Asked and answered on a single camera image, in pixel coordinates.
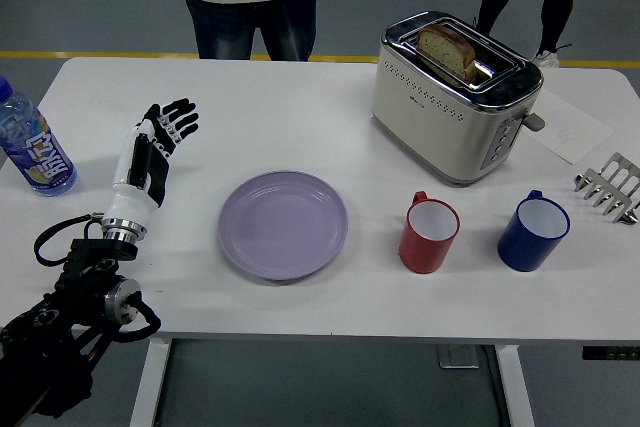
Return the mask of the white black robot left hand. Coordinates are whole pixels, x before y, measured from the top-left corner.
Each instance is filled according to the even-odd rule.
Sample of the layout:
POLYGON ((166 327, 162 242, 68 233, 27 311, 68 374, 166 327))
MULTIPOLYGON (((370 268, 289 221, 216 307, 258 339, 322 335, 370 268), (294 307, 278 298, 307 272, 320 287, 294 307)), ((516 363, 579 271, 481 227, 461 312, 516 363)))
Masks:
POLYGON ((199 114, 187 98, 152 105, 128 134, 113 180, 114 198, 102 228, 132 229, 141 237, 165 198, 169 159, 198 129, 199 114))

